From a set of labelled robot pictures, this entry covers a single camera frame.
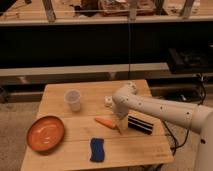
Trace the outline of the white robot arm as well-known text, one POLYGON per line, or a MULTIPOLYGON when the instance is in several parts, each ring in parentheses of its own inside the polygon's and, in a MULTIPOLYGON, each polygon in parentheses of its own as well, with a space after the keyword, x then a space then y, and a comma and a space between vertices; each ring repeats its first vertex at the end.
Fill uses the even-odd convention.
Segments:
POLYGON ((192 103, 138 96, 136 85, 124 84, 113 95, 113 112, 124 119, 129 110, 173 123, 200 135, 194 171, 213 170, 213 108, 192 103))

